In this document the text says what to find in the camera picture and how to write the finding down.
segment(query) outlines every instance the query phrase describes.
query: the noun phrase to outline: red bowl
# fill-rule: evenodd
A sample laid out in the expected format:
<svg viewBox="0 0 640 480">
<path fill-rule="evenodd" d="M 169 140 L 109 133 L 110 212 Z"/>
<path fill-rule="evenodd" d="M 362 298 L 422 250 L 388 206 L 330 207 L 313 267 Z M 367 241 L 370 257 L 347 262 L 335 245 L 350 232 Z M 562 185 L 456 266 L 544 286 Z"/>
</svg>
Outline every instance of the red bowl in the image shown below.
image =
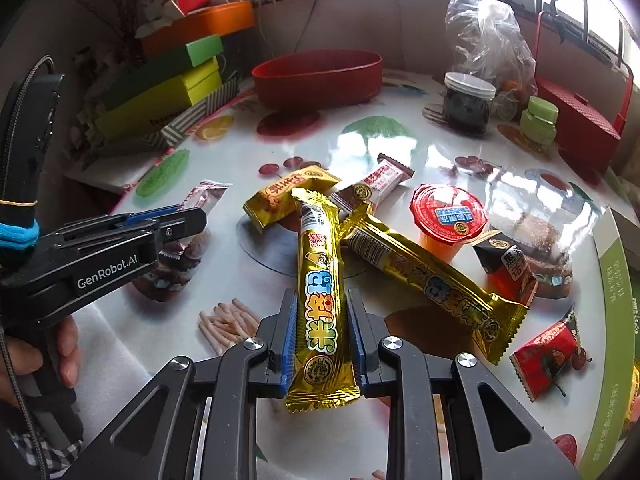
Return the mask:
<svg viewBox="0 0 640 480">
<path fill-rule="evenodd" d="M 361 50 L 307 50 L 262 63 L 252 75 L 267 108 L 335 108 L 380 92 L 382 58 Z"/>
</svg>

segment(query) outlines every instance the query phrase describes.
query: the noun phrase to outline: green bottle cap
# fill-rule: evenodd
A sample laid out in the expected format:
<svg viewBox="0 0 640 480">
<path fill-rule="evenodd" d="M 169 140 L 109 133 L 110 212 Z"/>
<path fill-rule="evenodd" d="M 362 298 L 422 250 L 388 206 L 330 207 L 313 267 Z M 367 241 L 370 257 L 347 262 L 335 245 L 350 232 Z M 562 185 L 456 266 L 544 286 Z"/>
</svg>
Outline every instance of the green bottle cap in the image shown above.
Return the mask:
<svg viewBox="0 0 640 480">
<path fill-rule="evenodd" d="M 531 115 L 548 123 L 556 124 L 556 121 L 558 120 L 558 107 L 549 101 L 540 99 L 539 97 L 533 96 L 529 98 L 528 109 Z"/>
</svg>

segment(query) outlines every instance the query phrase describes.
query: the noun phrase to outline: green jar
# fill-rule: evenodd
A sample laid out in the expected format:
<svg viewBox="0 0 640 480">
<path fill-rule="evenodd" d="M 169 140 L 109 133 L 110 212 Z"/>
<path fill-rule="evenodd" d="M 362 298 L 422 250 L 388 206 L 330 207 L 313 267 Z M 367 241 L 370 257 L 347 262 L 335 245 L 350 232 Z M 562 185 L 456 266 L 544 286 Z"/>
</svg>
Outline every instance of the green jar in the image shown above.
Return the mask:
<svg viewBox="0 0 640 480">
<path fill-rule="evenodd" d="M 520 133 L 541 152 L 546 152 L 556 138 L 558 107 L 540 99 L 529 98 L 529 107 L 522 112 Z"/>
</svg>

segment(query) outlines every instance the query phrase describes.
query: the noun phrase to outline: wall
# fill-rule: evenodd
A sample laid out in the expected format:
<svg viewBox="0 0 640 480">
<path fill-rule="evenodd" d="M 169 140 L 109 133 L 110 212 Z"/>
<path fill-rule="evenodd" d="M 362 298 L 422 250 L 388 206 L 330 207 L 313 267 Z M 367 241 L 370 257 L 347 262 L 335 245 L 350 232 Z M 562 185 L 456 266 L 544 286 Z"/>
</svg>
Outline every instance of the wall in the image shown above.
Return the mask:
<svg viewBox="0 0 640 480">
<path fill-rule="evenodd" d="M 311 48 L 361 48 L 383 57 L 385 67 L 439 74 L 451 64 L 444 17 L 449 0 L 318 0 L 299 50 Z M 313 0 L 285 0 L 263 6 L 258 14 L 262 28 L 277 56 L 291 52 L 302 33 Z M 535 24 L 520 18 L 522 35 L 530 45 Z M 263 55 L 268 49 L 263 45 Z M 608 68 L 578 46 L 544 30 L 538 74 L 578 92 L 607 119 L 620 110 L 626 78 Z M 613 161 L 620 172 L 632 154 L 640 132 L 640 94 L 634 92 L 623 139 Z M 640 184 L 640 171 L 637 177 Z"/>
<path fill-rule="evenodd" d="M 115 22 L 111 0 L 89 0 Z M 11 84 L 23 79 L 43 55 L 49 54 L 66 74 L 54 123 L 54 137 L 44 163 L 36 216 L 50 230 L 72 219 L 93 216 L 100 208 L 87 188 L 63 177 L 69 161 L 63 155 L 66 132 L 81 103 L 81 86 L 72 55 L 99 41 L 114 41 L 113 31 L 73 0 L 28 0 L 0 46 L 0 103 Z"/>
</svg>

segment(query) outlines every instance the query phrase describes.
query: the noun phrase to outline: white lid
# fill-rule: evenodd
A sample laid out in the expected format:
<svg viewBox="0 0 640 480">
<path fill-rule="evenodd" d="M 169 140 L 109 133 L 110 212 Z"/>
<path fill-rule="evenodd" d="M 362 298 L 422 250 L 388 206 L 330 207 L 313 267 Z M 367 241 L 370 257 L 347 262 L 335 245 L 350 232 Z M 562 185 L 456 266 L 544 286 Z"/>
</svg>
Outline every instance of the white lid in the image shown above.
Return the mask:
<svg viewBox="0 0 640 480">
<path fill-rule="evenodd" d="M 485 101 L 490 101 L 495 97 L 495 86 L 472 75 L 447 72 L 444 76 L 444 84 L 447 88 L 479 97 Z"/>
</svg>

